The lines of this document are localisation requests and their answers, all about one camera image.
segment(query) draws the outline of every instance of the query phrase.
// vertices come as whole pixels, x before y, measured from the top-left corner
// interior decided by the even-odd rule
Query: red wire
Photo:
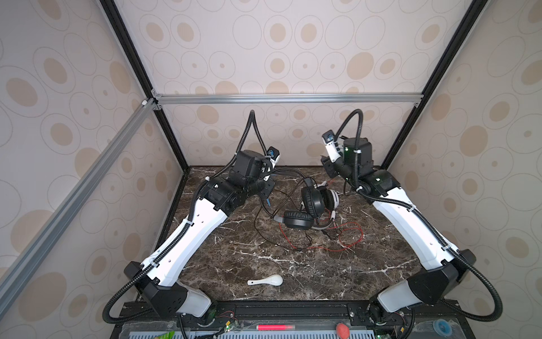
[[[224,313],[228,313],[228,312],[231,312],[231,316],[235,317],[235,312],[233,312],[233,311],[222,312],[222,313],[219,314],[219,316],[223,315]]]
[[[311,247],[307,247],[306,249],[307,249],[307,250],[310,250],[310,249],[312,249],[312,248],[320,248],[320,249],[322,249],[322,250],[326,250],[326,251],[330,251],[330,252],[341,252],[341,251],[345,251],[347,248],[350,248],[350,247],[354,246],[355,244],[358,244],[359,242],[361,242],[361,241],[363,240],[364,234],[363,234],[363,230],[362,230],[361,226],[360,226],[357,222],[349,221],[349,222],[345,222],[345,223],[342,224],[342,225],[335,226],[335,227],[330,227],[330,228],[328,228],[328,229],[339,228],[339,227],[342,227],[342,226],[347,225],[347,224],[349,224],[349,223],[353,223],[353,224],[357,225],[357,227],[345,228],[345,229],[343,229],[343,232],[341,232],[341,234],[339,234],[339,238],[338,238],[338,239],[339,239],[339,243],[340,243],[341,245],[344,246],[342,249],[340,249],[340,250],[331,250],[331,249],[329,249],[329,248],[322,247],[322,246],[311,246]],[[284,237],[286,238],[286,240],[288,241],[288,243],[289,243],[295,250],[297,250],[298,248],[295,247],[295,246],[292,244],[292,242],[290,242],[290,239],[288,239],[288,237],[286,236],[286,234],[285,234],[284,231],[282,230],[282,227],[280,226],[280,223],[279,223],[279,228],[280,228],[280,231],[282,232],[282,235],[284,235]],[[356,242],[353,242],[353,243],[351,243],[350,245],[345,245],[345,244],[341,241],[340,236],[344,233],[344,231],[349,231],[349,230],[351,230],[351,229],[357,229],[357,230],[359,230],[360,233],[361,233],[361,235],[359,236],[359,239],[358,239]]]
[[[323,220],[320,220],[321,222],[329,221],[329,219],[331,218],[331,212],[330,212],[330,210],[328,210],[327,208],[325,208],[324,210],[326,210],[326,211],[329,213],[329,215],[327,216],[327,218],[325,218],[325,219],[323,219]]]
[[[290,242],[290,239],[288,239],[288,237],[286,236],[286,234],[285,234],[284,231],[282,230],[282,227],[280,227],[280,223],[279,223],[279,228],[280,228],[280,231],[282,232],[282,235],[284,235],[284,237],[286,238],[286,240],[288,240],[288,243],[294,248],[294,250],[297,250],[298,248],[295,247],[295,246]]]
[[[394,312],[394,313],[397,314],[399,317],[401,317],[401,318],[403,319],[403,325],[406,325],[406,324],[407,324],[407,322],[405,321],[405,318],[404,318],[402,315],[400,315],[400,314],[397,313],[397,312]]]
[[[235,320],[239,321],[239,319],[237,319],[236,317],[230,317],[230,316],[217,316],[215,318],[230,318],[230,319],[235,319]]]

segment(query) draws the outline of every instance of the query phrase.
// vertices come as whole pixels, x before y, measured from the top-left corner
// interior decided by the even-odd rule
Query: black wire
[[[180,314],[177,314],[177,321],[179,323],[180,333],[183,335],[183,339],[188,339],[186,331],[184,330],[183,319],[181,318]]]
[[[288,195],[288,193],[284,192],[284,191],[281,191],[280,189],[274,189],[273,191],[277,191],[277,192],[280,192],[284,195]],[[294,205],[295,209],[298,210],[298,211],[303,211],[301,208],[299,208],[296,204],[295,204],[295,201],[294,199],[292,198],[292,196],[289,196],[289,199],[290,201],[292,202],[292,204]]]
[[[254,217],[254,223],[253,223],[253,226],[254,226],[254,229],[256,230],[256,232],[258,232],[258,234],[262,237],[263,240],[267,241],[268,243],[270,244],[273,244],[273,245],[277,245],[277,246],[280,246],[282,248],[284,248],[285,250],[290,250],[289,248],[286,248],[280,244],[277,244],[276,242],[274,241],[271,241],[269,239],[267,239],[265,236],[263,236],[263,234],[260,232],[260,230],[256,227],[256,222],[258,221],[258,216],[260,215],[260,212],[262,211],[262,207],[260,207],[260,209],[258,210],[258,212],[256,213],[256,216]]]
[[[322,225],[320,225],[320,221],[321,221],[320,218],[317,218],[317,219],[316,219],[316,224],[318,225],[318,227],[313,226],[313,227],[311,227],[312,229],[315,229],[315,230],[317,230],[317,231],[323,231],[324,229],[328,229],[329,226],[331,225],[331,223],[333,223],[333,222],[335,221],[334,218],[331,218],[331,211],[329,211],[329,210],[327,210],[327,211],[328,211],[329,214],[330,214],[330,216],[329,216],[330,219],[327,221],[327,223],[326,223],[325,225],[322,226]]]
[[[335,241],[339,238],[339,236],[343,233],[343,230],[340,228],[334,228],[336,236],[332,238],[329,233],[326,232],[325,229],[322,230],[322,233],[324,233],[331,241]]]
[[[277,174],[277,173],[283,172],[283,171],[292,171],[292,172],[298,174],[299,178],[303,178],[303,179],[310,178],[314,182],[315,185],[317,184],[316,179],[314,179],[312,176],[306,176],[305,174],[303,174],[302,172],[300,172],[300,171],[298,171],[298,170],[296,170],[294,168],[277,168],[277,169],[272,171],[272,174]]]
[[[403,332],[403,335],[399,339],[406,339],[410,333],[412,332],[412,328],[414,328],[414,309],[411,310],[411,317],[410,317],[410,324],[408,325],[405,332]]]
[[[308,245],[307,245],[307,248],[311,247],[312,246],[312,238],[310,235],[307,234],[307,231],[305,231],[305,237],[307,238],[308,240]]]
[[[265,203],[263,202],[263,198],[260,197],[260,205],[262,206],[261,208],[263,208],[263,210],[267,213],[267,215],[269,215],[271,218],[273,218],[273,213],[269,212],[267,210],[267,207],[265,205]]]
[[[288,202],[288,199],[294,194],[294,192],[304,183],[304,180],[300,180],[299,182],[296,183],[295,187],[288,193],[288,195],[286,197],[284,197],[284,199],[282,199],[282,201],[277,205],[277,207],[275,208],[275,210],[273,211],[273,217],[277,215],[277,213],[279,212],[279,210]]]
[[[219,336],[220,334],[224,334],[224,329],[221,328],[217,333],[213,333],[213,334],[207,334],[207,335],[202,335],[202,336],[198,336],[198,337],[194,337],[194,339],[213,339],[215,338],[216,336]]]
[[[260,142],[260,146],[263,150],[263,155],[267,155],[267,148],[266,145],[263,143],[262,136],[260,135],[260,131],[258,130],[258,125],[256,124],[256,113],[254,113],[254,119],[252,120],[252,126],[254,127],[254,132],[256,133],[256,137],[258,138],[258,141]]]

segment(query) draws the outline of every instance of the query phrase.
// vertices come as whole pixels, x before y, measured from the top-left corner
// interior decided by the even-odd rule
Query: white plastic base cover
[[[177,245],[160,261],[158,267],[153,268],[147,273],[151,279],[160,279],[160,286],[173,286],[179,279],[179,274],[188,262],[190,257],[203,243],[205,238],[228,217],[221,209],[215,210],[215,205],[207,199],[201,199],[196,202],[193,225],[190,226],[187,233],[181,238]],[[165,249],[183,229],[185,222],[181,221],[179,227],[173,231],[169,238],[148,258],[143,260],[142,264],[147,267],[152,260]]]
[[[408,281],[403,280],[380,292],[378,302],[387,312],[392,313],[405,306],[418,304],[421,300],[412,293]]]
[[[177,282],[177,284],[188,290],[186,300],[183,305],[177,310],[178,314],[192,314],[195,317],[201,317],[205,311],[211,306],[211,299],[202,291],[191,288]]]

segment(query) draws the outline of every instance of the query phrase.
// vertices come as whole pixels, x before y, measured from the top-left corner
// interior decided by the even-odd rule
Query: marble tabletop
[[[170,233],[186,217],[198,184],[218,169],[192,168]],[[313,176],[318,183],[329,181],[322,167],[297,169]],[[299,180],[291,176],[275,176],[274,179],[270,210],[284,198],[278,190],[288,192]],[[180,281],[205,291],[216,300],[363,300],[416,273],[420,262],[399,232],[360,196],[345,197],[343,183],[340,177],[331,182],[331,188],[339,192],[340,199],[337,225],[358,223],[363,230],[359,243],[349,248],[343,246],[359,240],[358,226],[352,223],[338,228],[342,230],[340,239],[335,239],[335,229],[328,231],[331,239],[313,229],[301,231],[282,225],[281,231],[279,224],[264,211],[258,215],[260,201],[253,196],[207,237],[186,264]],[[293,195],[297,206],[301,202],[300,191],[298,188]],[[291,201],[285,207],[295,209]],[[247,280],[271,274],[283,277],[281,286],[247,285]]]

